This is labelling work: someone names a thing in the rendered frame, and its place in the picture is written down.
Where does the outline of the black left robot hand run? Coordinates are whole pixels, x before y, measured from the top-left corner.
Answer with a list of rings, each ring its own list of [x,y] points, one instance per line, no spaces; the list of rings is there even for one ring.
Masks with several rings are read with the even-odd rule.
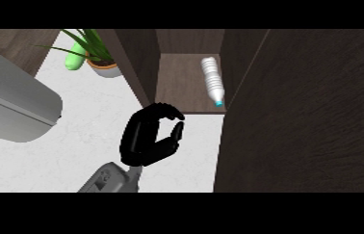
[[[161,118],[178,118],[181,121],[170,135],[155,141]],[[153,103],[132,114],[119,144],[120,162],[125,165],[145,167],[175,154],[182,138],[182,121],[182,113],[166,103]]]

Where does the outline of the dark wooden cabinet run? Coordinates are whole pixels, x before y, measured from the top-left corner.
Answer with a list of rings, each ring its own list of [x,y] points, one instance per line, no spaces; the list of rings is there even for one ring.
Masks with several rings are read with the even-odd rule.
[[[266,29],[99,29],[105,49],[142,106],[163,102],[188,115],[226,112]],[[217,62],[223,98],[207,96],[200,61]]]

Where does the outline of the clear plastic water bottle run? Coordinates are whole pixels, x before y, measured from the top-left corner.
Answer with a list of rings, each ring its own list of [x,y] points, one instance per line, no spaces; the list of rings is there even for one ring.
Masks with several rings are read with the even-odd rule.
[[[219,76],[217,62],[213,57],[203,58],[200,61],[201,71],[204,75],[204,85],[207,95],[216,107],[222,106],[223,87],[222,78]]]

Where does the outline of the dark wooden cabinet door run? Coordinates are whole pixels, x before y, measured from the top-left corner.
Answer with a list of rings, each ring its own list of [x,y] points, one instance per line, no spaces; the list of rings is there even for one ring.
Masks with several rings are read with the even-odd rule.
[[[364,193],[364,30],[270,30],[222,119],[216,193]]]

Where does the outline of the grey appliance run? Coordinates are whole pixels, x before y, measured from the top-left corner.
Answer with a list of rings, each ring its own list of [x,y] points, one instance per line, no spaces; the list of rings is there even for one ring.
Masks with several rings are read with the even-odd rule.
[[[0,139],[27,143],[57,124],[58,94],[0,55]]]

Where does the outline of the potted green plant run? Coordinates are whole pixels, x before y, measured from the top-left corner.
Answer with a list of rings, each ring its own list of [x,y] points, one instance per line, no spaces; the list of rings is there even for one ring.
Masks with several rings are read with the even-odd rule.
[[[95,74],[102,78],[119,77],[122,75],[122,72],[105,49],[97,30],[77,29],[77,34],[70,33],[66,29],[61,29],[60,31],[73,39],[73,43],[77,43],[85,49],[83,64],[89,65]],[[54,46],[43,45],[43,48],[58,50],[67,55],[71,47],[69,49],[63,49]]]

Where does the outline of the green cucumber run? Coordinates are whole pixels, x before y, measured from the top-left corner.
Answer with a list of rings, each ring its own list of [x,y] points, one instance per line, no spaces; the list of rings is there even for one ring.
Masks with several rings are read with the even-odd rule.
[[[64,68],[67,70],[77,70],[85,61],[85,49],[80,47],[77,43],[73,43],[70,52],[64,57]]]

